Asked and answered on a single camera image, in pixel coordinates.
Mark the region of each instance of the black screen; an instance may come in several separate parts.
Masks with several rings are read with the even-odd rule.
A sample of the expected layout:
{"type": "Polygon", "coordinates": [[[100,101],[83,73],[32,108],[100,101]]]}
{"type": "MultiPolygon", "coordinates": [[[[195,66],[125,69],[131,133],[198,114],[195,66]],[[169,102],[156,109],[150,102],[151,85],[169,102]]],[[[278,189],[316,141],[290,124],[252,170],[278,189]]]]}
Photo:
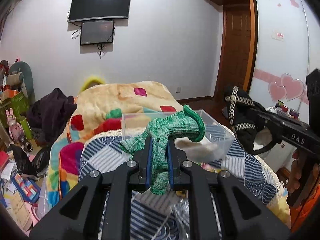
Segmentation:
{"type": "Polygon", "coordinates": [[[82,23],[80,45],[113,42],[113,20],[82,23]]]}
{"type": "Polygon", "coordinates": [[[130,0],[72,0],[69,22],[128,18],[130,0]]]}

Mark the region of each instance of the black plastic bag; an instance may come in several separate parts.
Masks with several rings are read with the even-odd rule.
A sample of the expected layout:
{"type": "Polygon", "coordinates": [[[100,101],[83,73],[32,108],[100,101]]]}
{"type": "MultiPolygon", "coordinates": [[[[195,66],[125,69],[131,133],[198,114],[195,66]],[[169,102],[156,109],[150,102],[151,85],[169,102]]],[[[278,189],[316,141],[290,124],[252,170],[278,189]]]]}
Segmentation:
{"type": "Polygon", "coordinates": [[[29,160],[27,154],[18,146],[11,144],[7,152],[13,151],[13,157],[18,168],[18,174],[37,180],[37,171],[29,160]]]}
{"type": "Polygon", "coordinates": [[[49,165],[51,147],[43,147],[32,160],[31,164],[37,172],[37,176],[42,176],[49,165]]]}

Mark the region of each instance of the wooden door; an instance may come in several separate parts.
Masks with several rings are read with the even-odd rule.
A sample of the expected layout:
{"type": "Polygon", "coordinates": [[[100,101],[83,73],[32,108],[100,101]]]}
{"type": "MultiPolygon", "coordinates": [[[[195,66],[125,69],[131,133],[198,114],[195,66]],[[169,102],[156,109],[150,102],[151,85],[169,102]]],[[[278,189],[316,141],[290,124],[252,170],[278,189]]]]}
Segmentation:
{"type": "Polygon", "coordinates": [[[220,65],[213,97],[216,102],[224,100],[225,86],[243,87],[250,47],[250,7],[225,7],[223,18],[220,65]]]}

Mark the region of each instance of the magenta square patch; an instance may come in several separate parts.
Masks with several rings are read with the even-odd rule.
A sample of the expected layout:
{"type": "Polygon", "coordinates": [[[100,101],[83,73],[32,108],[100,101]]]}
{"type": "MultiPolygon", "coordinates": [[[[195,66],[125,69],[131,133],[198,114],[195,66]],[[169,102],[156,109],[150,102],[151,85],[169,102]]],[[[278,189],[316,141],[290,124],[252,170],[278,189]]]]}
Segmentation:
{"type": "Polygon", "coordinates": [[[173,106],[160,106],[162,112],[177,112],[173,106]]]}
{"type": "Polygon", "coordinates": [[[147,96],[147,92],[146,92],[146,90],[144,88],[134,88],[134,93],[137,96],[143,96],[143,97],[147,96]]]}

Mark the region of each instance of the yellow fuzzy object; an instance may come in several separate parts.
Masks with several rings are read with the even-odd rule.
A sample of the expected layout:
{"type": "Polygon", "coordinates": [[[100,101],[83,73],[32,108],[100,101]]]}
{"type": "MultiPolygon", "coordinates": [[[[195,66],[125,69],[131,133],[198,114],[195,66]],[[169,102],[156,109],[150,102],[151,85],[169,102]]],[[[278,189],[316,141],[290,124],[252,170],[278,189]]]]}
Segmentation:
{"type": "Polygon", "coordinates": [[[102,84],[105,84],[106,82],[98,77],[98,76],[90,76],[87,78],[87,80],[83,83],[80,91],[79,91],[79,94],[83,91],[85,91],[86,89],[90,88],[90,87],[93,87],[93,86],[96,86],[96,85],[102,85],[102,84]]]}

